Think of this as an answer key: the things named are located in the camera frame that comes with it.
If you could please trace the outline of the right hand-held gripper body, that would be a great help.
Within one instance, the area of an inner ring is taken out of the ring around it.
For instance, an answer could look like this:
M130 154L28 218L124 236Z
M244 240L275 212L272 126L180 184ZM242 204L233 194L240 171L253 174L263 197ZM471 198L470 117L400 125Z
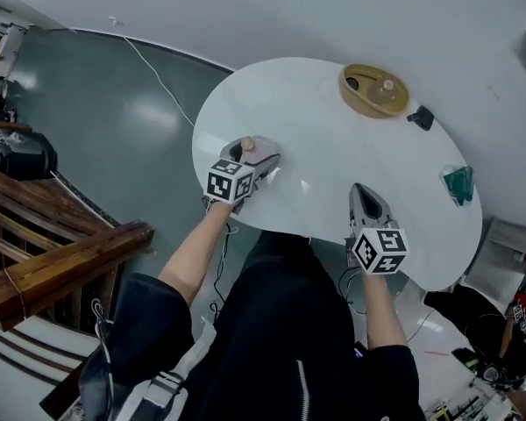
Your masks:
M352 225L345 240L348 268L358 268L367 275L392 275L409 256L406 232L389 219L385 223Z

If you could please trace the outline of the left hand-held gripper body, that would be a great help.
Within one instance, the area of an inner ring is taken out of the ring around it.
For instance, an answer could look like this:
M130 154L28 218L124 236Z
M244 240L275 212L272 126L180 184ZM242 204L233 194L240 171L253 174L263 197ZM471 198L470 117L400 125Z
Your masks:
M277 153L279 147L275 142ZM219 159L209 168L204 195L210 203L223 202L231 204L233 213L239 214L245 201L258 189L264 179L254 178L254 168L245 163Z

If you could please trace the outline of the person's left forearm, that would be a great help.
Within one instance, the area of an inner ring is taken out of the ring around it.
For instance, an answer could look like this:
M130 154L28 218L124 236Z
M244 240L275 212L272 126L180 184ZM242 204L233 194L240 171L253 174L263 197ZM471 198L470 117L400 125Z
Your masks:
M182 241L158 276L159 280L183 297L188 307L203 285L217 242L233 209L228 203L213 203L203 220Z

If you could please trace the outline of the person's right forearm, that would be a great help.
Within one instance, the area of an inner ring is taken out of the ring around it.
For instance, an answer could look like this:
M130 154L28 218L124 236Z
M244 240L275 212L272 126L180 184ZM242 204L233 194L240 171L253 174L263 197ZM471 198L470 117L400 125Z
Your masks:
M376 349L384 346L407 346L408 341L384 276L364 274L362 281L368 347Z

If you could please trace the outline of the white curved desk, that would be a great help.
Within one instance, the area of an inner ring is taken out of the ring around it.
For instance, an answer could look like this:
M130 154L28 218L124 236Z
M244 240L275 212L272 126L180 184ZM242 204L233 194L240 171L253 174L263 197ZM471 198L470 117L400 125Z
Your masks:
M341 97L341 70L328 61L280 58L228 76L195 122L197 178L206 183L232 141L264 136L277 145L280 162L246 201L240 222L343 244L350 188L359 182L387 201L407 234L402 272L422 289L444 289L480 243L480 200L456 205L441 177L465 160L439 124L424 131L403 116L372 119L351 109Z

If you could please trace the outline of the green glass object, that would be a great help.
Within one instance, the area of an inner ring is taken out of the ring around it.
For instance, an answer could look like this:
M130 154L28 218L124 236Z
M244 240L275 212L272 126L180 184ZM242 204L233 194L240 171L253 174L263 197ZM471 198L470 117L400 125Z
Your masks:
M451 200L458 206L469 205L473 201L474 171L470 166L447 166L439 177Z

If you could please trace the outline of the small black device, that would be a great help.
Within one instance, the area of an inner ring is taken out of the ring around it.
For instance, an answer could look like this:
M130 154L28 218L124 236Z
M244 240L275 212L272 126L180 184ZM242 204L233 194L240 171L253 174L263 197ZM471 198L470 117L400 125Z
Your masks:
M428 108L420 105L414 113L407 116L407 120L428 132L433 125L434 115Z

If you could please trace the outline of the round wooden tray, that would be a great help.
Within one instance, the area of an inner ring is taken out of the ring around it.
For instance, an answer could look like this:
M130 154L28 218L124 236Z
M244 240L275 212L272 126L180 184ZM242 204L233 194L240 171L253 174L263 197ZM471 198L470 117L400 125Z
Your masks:
M338 75L342 100L360 115L374 119L399 117L409 106L409 90L387 70L353 63Z

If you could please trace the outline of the grey cabinet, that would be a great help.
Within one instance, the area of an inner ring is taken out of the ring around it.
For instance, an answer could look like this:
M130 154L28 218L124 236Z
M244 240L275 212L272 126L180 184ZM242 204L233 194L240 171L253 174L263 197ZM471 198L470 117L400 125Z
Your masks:
M496 296L526 279L526 226L493 218L471 265L466 283Z

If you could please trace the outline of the person's black jacket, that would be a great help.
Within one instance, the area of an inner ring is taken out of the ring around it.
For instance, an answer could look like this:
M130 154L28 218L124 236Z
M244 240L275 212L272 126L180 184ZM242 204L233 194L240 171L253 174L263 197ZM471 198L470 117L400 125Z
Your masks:
M215 328L178 421L424 421L409 348L356 355L351 312L306 239L262 232ZM108 396L120 407L193 344L182 296L131 275L106 347L82 371L85 421L107 421Z

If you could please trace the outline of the dark wooden staircase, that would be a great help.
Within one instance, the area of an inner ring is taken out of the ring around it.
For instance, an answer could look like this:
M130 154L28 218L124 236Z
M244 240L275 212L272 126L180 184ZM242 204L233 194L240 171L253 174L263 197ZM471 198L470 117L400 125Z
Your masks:
M0 139L8 132L34 130L0 121ZM111 316L126 262L154 233L144 221L109 220L55 172L22 182L0 172L0 330L36 317L90 334L92 301Z

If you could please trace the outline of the black bag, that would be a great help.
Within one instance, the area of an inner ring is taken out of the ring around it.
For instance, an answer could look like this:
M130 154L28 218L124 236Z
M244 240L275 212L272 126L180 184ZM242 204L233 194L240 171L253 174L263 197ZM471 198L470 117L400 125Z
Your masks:
M22 181L50 179L57 171L58 154L38 132L8 132L0 139L0 172Z

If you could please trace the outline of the cluttered work desk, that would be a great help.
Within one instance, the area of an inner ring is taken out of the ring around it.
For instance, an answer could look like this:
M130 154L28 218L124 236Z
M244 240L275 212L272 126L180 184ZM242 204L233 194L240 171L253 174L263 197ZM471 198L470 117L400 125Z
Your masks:
M0 79L7 78L18 59L29 29L14 23L0 23Z

